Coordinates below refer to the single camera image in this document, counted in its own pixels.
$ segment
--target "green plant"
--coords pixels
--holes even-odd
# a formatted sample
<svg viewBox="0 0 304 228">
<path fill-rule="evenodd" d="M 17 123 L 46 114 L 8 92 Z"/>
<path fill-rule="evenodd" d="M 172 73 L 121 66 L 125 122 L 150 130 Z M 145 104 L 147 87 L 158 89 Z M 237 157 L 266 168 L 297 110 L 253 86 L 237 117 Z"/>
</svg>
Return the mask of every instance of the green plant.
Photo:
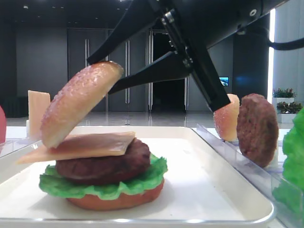
<svg viewBox="0 0 304 228">
<path fill-rule="evenodd" d="M 274 89 L 273 97 L 280 97 L 280 98 L 294 98 L 295 93 L 293 89 L 281 89 L 278 88 L 277 90 Z"/>
<path fill-rule="evenodd" d="M 286 102 L 277 103 L 276 107 L 282 114 L 296 114 L 302 109 L 301 103 L 292 102 L 290 104 Z"/>
</svg>

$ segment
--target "tiled floor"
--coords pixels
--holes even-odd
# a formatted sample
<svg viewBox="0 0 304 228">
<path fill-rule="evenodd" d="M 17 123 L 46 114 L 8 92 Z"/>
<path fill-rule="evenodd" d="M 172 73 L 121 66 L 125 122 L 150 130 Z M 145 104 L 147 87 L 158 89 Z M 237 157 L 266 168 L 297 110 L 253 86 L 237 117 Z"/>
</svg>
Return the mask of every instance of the tiled floor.
<svg viewBox="0 0 304 228">
<path fill-rule="evenodd" d="M 25 126 L 28 118 L 8 118 L 8 126 Z M 186 126 L 196 127 L 201 124 L 213 128 L 211 113 L 144 113 L 144 112 L 112 112 L 90 113 L 80 123 L 80 126 Z M 279 123 L 282 129 L 290 129 L 293 124 Z"/>
</svg>

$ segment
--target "light strip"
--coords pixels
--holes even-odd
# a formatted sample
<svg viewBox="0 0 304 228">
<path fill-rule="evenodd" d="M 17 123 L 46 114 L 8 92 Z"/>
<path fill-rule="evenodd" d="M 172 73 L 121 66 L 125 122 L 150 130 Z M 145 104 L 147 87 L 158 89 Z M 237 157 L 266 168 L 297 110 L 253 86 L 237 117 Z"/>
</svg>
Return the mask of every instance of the light strip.
<svg viewBox="0 0 304 228">
<path fill-rule="evenodd" d="M 276 26 L 276 11 L 272 9 L 270 11 L 270 27 L 269 27 L 269 39 L 271 42 L 275 41 L 275 26 Z M 272 103 L 272 91 L 274 81 L 274 55 L 275 51 L 272 47 L 269 48 L 268 56 L 268 89 L 267 89 L 267 101 Z"/>
</svg>

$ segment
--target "burger patty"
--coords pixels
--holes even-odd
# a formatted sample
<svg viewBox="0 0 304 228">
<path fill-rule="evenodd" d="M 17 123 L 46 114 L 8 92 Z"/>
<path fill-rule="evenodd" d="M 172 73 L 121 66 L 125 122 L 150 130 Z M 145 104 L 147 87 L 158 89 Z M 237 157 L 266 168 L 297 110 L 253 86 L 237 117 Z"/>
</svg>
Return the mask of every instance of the burger patty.
<svg viewBox="0 0 304 228">
<path fill-rule="evenodd" d="M 262 95 L 244 96 L 237 124 L 242 154 L 261 167 L 267 166 L 275 154 L 279 133 L 273 105 Z"/>
<path fill-rule="evenodd" d="M 123 156 L 60 160 L 56 161 L 56 170 L 78 184 L 118 183 L 145 172 L 150 166 L 150 154 L 147 144 L 134 139 Z"/>
</svg>

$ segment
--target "white tray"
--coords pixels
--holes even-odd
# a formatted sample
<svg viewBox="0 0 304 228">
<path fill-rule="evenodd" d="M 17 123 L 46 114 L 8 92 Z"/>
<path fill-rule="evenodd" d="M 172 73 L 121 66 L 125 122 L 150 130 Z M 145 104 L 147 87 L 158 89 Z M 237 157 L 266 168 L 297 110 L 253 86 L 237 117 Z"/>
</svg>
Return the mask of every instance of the white tray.
<svg viewBox="0 0 304 228">
<path fill-rule="evenodd" d="M 274 205 L 190 128 L 84 126 L 72 133 L 125 131 L 135 131 L 153 154 L 167 158 L 169 171 L 157 200 L 134 209 L 92 212 L 49 196 L 38 187 L 49 162 L 14 164 L 33 144 L 0 158 L 2 179 L 8 178 L 0 182 L 0 227 L 266 228 L 275 218 Z"/>
</svg>

